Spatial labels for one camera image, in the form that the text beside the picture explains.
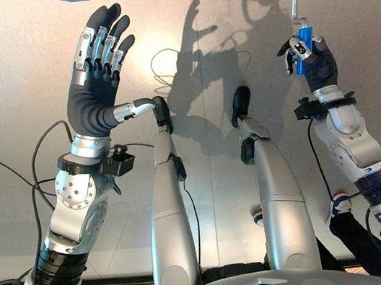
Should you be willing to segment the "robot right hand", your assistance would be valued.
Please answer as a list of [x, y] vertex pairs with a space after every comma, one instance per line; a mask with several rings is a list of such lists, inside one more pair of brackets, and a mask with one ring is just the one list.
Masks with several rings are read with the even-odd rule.
[[302, 61], [308, 87], [321, 102], [344, 98], [338, 88], [336, 61], [323, 37], [312, 36], [312, 49], [297, 36], [291, 36], [280, 48], [277, 56], [286, 54], [287, 74], [293, 73], [294, 59]]

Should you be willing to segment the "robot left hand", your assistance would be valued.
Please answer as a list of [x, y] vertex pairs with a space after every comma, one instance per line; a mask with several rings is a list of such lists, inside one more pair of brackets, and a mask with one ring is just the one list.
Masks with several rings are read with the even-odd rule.
[[149, 98], [115, 103], [125, 56], [135, 37], [120, 40], [130, 19], [121, 6], [101, 6], [89, 17], [73, 57], [67, 115], [75, 138], [70, 154], [97, 159], [110, 150], [110, 132], [119, 124], [155, 107]]

